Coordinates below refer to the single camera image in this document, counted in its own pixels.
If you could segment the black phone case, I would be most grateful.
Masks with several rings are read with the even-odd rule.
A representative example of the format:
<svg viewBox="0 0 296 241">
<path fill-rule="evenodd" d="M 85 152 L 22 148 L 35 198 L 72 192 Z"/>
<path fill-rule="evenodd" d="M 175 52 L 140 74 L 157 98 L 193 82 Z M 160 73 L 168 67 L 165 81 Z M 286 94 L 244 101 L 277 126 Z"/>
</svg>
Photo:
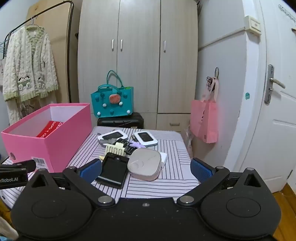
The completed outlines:
<svg viewBox="0 0 296 241">
<path fill-rule="evenodd" d="M 107 153 L 102 162 L 101 174 L 96 181 L 105 186 L 122 189 L 128 172 L 128 161 L 128 157 Z"/>
</svg>

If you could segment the pink cardboard box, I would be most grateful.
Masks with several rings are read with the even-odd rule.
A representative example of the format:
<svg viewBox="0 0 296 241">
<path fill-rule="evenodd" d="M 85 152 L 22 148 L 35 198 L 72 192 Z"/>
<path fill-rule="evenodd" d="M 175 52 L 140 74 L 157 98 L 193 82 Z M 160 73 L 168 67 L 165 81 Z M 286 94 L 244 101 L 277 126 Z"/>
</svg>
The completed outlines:
<svg viewBox="0 0 296 241">
<path fill-rule="evenodd" d="M 49 121 L 63 124 L 46 138 L 36 136 Z M 49 172 L 63 171 L 92 131 L 88 103 L 56 103 L 34 111 L 1 132 L 12 162 L 33 159 Z"/>
</svg>

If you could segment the white wifi router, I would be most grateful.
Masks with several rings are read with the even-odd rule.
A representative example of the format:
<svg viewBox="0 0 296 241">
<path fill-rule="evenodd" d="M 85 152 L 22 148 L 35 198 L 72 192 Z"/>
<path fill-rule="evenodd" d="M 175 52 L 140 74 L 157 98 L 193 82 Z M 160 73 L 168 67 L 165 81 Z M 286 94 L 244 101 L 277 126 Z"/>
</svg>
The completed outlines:
<svg viewBox="0 0 296 241">
<path fill-rule="evenodd" d="M 97 137 L 99 144 L 101 144 L 101 145 L 113 144 L 120 138 L 123 140 L 127 140 L 128 136 L 126 133 L 124 133 L 121 130 L 114 130 L 112 132 L 108 132 L 103 135 L 99 135 Z"/>
<path fill-rule="evenodd" d="M 134 133 L 137 141 L 145 147 L 153 147 L 158 145 L 158 140 L 149 131 L 140 131 Z"/>
</svg>

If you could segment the cream hair claw clip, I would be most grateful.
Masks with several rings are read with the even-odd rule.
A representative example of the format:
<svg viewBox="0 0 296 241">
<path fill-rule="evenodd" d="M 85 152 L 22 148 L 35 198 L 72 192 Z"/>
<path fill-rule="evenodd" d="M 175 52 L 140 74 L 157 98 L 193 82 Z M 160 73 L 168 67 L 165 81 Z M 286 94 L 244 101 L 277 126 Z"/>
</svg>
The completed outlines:
<svg viewBox="0 0 296 241">
<path fill-rule="evenodd" d="M 112 153 L 119 156 L 125 156 L 126 152 L 125 152 L 124 144 L 119 142 L 116 142 L 114 145 L 106 144 L 104 154 L 106 155 L 107 153 Z"/>
</svg>

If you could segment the white power adapter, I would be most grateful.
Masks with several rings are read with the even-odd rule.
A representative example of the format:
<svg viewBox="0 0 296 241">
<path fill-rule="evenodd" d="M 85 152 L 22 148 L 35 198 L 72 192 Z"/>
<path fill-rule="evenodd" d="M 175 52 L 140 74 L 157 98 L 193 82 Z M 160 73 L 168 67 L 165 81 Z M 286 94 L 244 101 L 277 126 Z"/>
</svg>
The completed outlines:
<svg viewBox="0 0 296 241">
<path fill-rule="evenodd" d="M 168 159 L 168 154 L 164 152 L 160 152 L 160 155 L 161 155 L 161 168 L 164 168 Z"/>
</svg>

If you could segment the purple starfish hair clip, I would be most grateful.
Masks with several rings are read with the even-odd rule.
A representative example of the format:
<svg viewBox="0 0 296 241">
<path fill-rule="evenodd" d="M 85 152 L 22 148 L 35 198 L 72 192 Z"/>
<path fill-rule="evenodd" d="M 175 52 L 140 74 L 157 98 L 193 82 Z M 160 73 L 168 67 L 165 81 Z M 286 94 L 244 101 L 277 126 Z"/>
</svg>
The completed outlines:
<svg viewBox="0 0 296 241">
<path fill-rule="evenodd" d="M 130 146 L 137 149 L 142 148 L 142 145 L 139 142 L 132 142 Z"/>
</svg>

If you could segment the pinkish rounded square case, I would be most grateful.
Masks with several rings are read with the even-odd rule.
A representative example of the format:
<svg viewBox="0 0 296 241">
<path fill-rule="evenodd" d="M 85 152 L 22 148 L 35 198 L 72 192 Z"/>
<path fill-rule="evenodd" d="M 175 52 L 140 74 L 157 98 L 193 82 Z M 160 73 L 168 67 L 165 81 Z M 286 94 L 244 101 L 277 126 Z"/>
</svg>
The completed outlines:
<svg viewBox="0 0 296 241">
<path fill-rule="evenodd" d="M 156 180 L 161 170 L 161 155 L 151 149 L 136 149 L 129 157 L 127 168 L 133 178 Z"/>
</svg>

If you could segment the pink paper shopping bag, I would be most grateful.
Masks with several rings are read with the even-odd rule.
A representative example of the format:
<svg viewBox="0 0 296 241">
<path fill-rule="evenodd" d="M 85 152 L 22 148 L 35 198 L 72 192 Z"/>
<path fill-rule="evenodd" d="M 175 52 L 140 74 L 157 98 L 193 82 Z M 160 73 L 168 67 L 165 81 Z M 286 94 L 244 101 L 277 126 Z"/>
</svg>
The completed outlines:
<svg viewBox="0 0 296 241">
<path fill-rule="evenodd" d="M 207 144 L 218 140 L 218 90 L 219 82 L 214 77 L 210 89 L 205 89 L 201 99 L 191 102 L 190 130 L 195 137 Z"/>
</svg>

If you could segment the white door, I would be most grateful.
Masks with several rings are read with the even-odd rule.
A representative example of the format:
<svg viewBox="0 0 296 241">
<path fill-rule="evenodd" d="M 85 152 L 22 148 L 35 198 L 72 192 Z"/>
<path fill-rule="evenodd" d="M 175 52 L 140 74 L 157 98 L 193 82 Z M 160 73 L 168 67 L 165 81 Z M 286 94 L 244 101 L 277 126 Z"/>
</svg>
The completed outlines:
<svg viewBox="0 0 296 241">
<path fill-rule="evenodd" d="M 270 191 L 295 173 L 295 11 L 284 1 L 253 1 L 261 34 L 247 34 L 246 80 L 237 127 L 225 160 L 254 168 Z"/>
</svg>

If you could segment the black suitcase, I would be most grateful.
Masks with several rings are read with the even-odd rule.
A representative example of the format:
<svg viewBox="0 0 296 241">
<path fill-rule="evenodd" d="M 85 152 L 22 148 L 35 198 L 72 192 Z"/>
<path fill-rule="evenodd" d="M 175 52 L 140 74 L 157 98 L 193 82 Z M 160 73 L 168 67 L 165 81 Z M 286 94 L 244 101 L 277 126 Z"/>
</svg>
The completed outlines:
<svg viewBox="0 0 296 241">
<path fill-rule="evenodd" d="M 97 120 L 97 126 L 143 129 L 144 119 L 139 113 L 133 113 L 127 116 L 99 118 Z"/>
</svg>

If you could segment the teal felt handbag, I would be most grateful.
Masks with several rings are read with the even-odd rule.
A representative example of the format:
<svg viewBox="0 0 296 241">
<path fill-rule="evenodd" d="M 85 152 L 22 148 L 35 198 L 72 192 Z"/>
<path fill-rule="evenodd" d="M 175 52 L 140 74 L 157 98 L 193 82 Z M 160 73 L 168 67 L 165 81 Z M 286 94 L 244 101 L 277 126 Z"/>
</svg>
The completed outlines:
<svg viewBox="0 0 296 241">
<path fill-rule="evenodd" d="M 109 76 L 113 74 L 120 82 L 121 87 L 109 84 Z M 124 87 L 121 78 L 114 70 L 109 70 L 106 84 L 100 85 L 96 92 L 91 94 L 92 107 L 95 117 L 113 118 L 133 114 L 132 86 Z"/>
</svg>

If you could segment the white knit cardigan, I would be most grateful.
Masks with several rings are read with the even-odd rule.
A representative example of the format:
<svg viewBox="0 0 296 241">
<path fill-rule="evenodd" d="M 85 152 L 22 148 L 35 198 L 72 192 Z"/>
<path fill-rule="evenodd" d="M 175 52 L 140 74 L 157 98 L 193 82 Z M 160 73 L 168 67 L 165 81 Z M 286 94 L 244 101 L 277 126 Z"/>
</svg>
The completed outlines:
<svg viewBox="0 0 296 241">
<path fill-rule="evenodd" d="M 9 123 L 55 103 L 58 89 L 49 35 L 39 26 L 20 28 L 11 35 L 4 65 L 3 97 Z"/>
</svg>

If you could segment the black clothes rack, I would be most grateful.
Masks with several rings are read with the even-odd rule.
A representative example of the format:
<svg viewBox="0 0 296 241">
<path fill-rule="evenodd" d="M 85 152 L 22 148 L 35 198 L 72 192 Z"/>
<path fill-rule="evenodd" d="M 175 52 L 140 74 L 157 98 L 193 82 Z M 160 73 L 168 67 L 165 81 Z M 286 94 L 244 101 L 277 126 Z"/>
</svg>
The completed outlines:
<svg viewBox="0 0 296 241">
<path fill-rule="evenodd" d="M 38 1 L 28 8 L 26 20 L 10 29 L 4 39 L 2 56 L 6 56 L 8 43 L 13 32 L 25 25 L 44 27 L 54 56 L 59 89 L 58 103 L 78 101 L 77 84 L 77 40 L 80 11 L 73 1 Z"/>
</svg>

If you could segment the beige wardrobe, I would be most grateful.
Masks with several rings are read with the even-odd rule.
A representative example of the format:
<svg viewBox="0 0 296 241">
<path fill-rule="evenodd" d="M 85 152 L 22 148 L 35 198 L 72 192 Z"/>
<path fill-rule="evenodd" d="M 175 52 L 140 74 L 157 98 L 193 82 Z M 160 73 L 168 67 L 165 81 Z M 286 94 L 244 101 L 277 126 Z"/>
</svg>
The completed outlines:
<svg viewBox="0 0 296 241">
<path fill-rule="evenodd" d="M 79 100 L 107 82 L 134 88 L 144 128 L 189 125 L 198 60 L 196 1 L 83 1 L 78 39 Z"/>
</svg>

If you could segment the wall light switch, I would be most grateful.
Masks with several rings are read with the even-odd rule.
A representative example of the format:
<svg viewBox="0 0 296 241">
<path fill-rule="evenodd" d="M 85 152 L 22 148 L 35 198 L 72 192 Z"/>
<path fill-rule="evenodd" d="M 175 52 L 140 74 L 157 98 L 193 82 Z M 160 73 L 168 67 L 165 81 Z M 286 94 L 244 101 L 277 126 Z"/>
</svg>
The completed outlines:
<svg viewBox="0 0 296 241">
<path fill-rule="evenodd" d="M 244 17 L 245 30 L 256 36 L 262 34 L 260 22 L 252 16 Z"/>
</svg>

